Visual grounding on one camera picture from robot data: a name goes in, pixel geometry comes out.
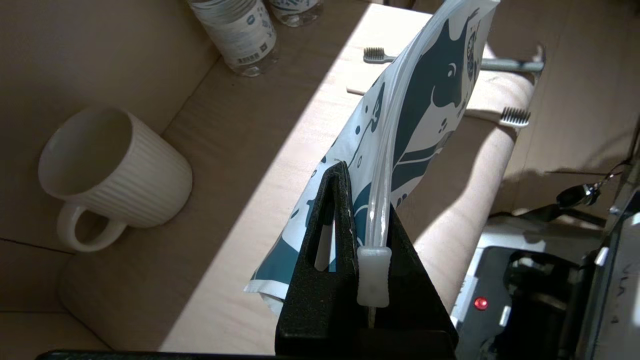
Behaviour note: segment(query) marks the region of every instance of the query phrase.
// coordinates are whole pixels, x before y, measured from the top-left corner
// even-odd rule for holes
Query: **table surface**
[[[267,74],[240,78],[219,60],[163,134],[193,167],[189,202],[165,225],[74,256],[65,306],[115,349],[273,353],[277,318],[243,287],[360,101],[347,85],[384,69],[364,64],[362,49],[397,54],[429,17],[329,0],[316,23],[277,27],[280,61]]]

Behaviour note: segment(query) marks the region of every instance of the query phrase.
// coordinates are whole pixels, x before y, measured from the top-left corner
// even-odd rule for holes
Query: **white mug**
[[[58,236],[83,252],[111,245],[127,226],[152,227],[173,218],[191,193],[191,166],[135,116],[116,108],[88,108],[49,139],[38,165],[42,188],[66,201]],[[84,211],[109,218],[98,237],[76,238]]]

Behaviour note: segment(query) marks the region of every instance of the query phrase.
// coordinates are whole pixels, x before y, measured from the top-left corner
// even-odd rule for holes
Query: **black metal holder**
[[[376,310],[356,302],[358,263],[351,183],[345,163],[328,169],[320,184],[278,326],[277,355],[322,357],[420,356],[454,359],[458,334],[396,212],[391,209],[387,246],[390,305]],[[333,212],[336,272],[316,270],[322,219]]]

